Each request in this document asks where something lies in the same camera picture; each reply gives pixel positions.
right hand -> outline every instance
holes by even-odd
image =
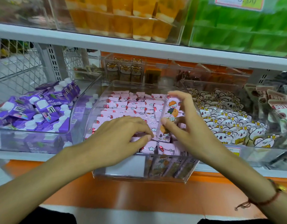
[[[167,118],[162,118],[161,123],[183,144],[188,152],[209,165],[222,155],[231,153],[214,136],[203,118],[198,115],[191,94],[181,91],[171,91],[168,94],[182,101],[181,108],[185,112],[185,117],[177,118],[177,122],[186,124],[186,131],[177,127]]]

hand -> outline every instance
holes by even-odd
[[[145,132],[147,135],[130,142],[136,132]],[[142,118],[124,116],[104,122],[83,143],[68,149],[72,150],[74,161],[86,173],[121,162],[144,147],[152,137],[151,129]]]
[[[177,123],[186,124],[186,131],[177,127],[167,118],[162,118],[161,123],[181,142],[188,152],[195,158],[211,165],[222,154],[231,153],[214,136],[197,113],[191,94],[181,91],[168,92],[171,97],[178,97],[181,101],[181,109],[185,111],[185,117],[177,118]]]

left hand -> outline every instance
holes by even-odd
[[[136,132],[145,132],[130,142]],[[133,155],[154,137],[148,124],[140,117],[124,116],[104,122],[94,134],[79,145],[67,147],[73,153],[74,166],[83,172],[113,166]]]

barcode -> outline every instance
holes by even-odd
[[[47,110],[49,111],[49,113],[53,113],[56,110],[54,109],[54,107],[50,106],[49,108],[47,108]]]
[[[25,108],[20,107],[20,106],[16,106],[16,107],[14,108],[14,110],[17,111],[17,112],[24,112]]]
[[[77,119],[72,119],[71,124],[75,124],[77,122]]]

yellow price label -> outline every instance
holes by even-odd
[[[265,0],[242,0],[243,8],[261,10]]]

